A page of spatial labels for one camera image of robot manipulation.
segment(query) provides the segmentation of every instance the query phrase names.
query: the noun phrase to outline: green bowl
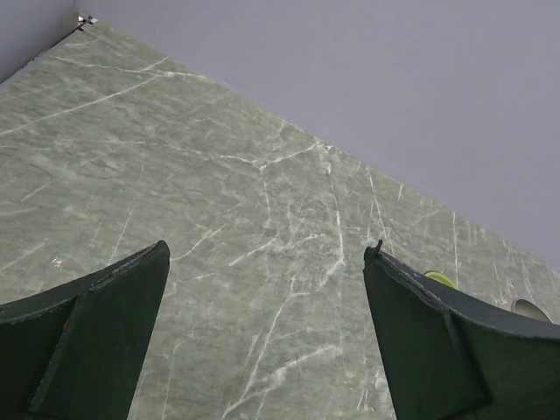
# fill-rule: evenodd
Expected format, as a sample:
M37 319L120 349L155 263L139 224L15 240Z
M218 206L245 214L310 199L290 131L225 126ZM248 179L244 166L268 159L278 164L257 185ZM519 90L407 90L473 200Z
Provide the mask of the green bowl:
M426 271L423 273L426 277L431 278L432 280L436 280L437 282L444 284L446 286L451 287L452 289L457 289L457 285L447 276L444 276L437 271Z

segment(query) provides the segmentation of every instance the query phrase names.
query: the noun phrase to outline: green cup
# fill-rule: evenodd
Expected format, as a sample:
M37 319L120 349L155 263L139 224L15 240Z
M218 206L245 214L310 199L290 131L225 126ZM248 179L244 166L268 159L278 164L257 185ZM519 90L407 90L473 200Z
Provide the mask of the green cup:
M446 286L451 287L452 289L457 290L457 285L447 276L444 276L437 271L426 271L423 273L426 277L431 278L432 280L436 280L438 283L444 284Z

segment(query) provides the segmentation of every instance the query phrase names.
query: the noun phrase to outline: gray marble surface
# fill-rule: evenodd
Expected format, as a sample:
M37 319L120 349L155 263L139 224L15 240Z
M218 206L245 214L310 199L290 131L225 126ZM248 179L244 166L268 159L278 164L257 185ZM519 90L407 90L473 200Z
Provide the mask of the gray marble surface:
M171 248L130 419L393 418L361 274L380 237L560 321L543 262L102 23L0 95L1 303Z

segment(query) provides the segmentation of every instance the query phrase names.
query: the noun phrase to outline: purple-gray wall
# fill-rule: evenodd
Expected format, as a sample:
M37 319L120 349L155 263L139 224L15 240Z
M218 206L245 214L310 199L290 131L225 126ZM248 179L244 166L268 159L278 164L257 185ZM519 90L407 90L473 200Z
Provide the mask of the purple-gray wall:
M76 0L0 3L0 83L78 25Z
M557 0L79 0L560 269Z

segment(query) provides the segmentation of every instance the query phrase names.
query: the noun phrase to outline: green marble table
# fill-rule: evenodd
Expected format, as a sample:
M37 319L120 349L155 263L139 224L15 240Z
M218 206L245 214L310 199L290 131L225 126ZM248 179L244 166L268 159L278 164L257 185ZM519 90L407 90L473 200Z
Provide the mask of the green marble table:
M361 274L379 238L560 321L545 263L105 24L0 94L0 302L169 243L130 419L392 418Z

